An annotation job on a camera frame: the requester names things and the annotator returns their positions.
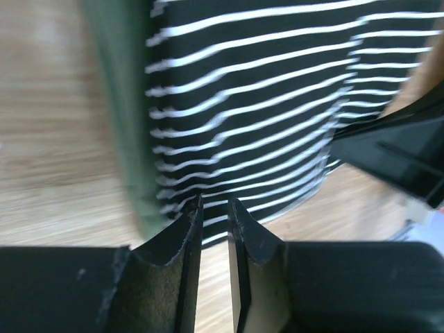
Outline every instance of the striped shirt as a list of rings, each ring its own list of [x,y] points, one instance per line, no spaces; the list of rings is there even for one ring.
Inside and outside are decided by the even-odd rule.
[[[376,119],[430,50],[441,0],[157,0],[145,72],[162,212],[236,197],[258,221],[313,196],[337,128]]]

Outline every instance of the light wood floor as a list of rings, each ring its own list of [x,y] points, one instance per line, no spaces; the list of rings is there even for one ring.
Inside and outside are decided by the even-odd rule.
[[[443,40],[392,111],[444,77],[437,60]],[[386,239],[404,223],[400,201],[343,166],[313,199],[267,226],[284,239]],[[136,246],[137,228],[76,2],[2,0],[0,244]],[[232,332],[231,320],[228,249],[221,244],[203,252],[196,331]]]

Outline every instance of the black plastic bracket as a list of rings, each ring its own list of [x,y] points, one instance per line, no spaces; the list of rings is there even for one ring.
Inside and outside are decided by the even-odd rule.
[[[333,137],[331,155],[433,208],[444,202],[444,81],[415,103]]]
[[[194,332],[202,211],[133,251],[0,248],[0,332]]]

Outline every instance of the green fabric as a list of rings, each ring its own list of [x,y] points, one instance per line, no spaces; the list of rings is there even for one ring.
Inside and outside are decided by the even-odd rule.
[[[141,229],[150,239],[165,226],[155,193],[149,100],[145,97],[150,1],[80,0],[94,36],[123,178]]]

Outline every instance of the black plastic part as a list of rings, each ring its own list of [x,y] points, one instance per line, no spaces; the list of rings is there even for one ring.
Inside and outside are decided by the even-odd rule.
[[[229,206],[236,333],[444,332],[444,259],[432,247],[283,242]]]
[[[0,248],[0,332],[193,332],[202,211],[133,251]]]
[[[444,332],[444,259],[415,243],[287,242],[229,210],[234,331]],[[200,198],[129,248],[0,248],[0,332],[194,332]]]
[[[424,97],[333,137],[330,154],[418,198],[444,202],[444,81]]]

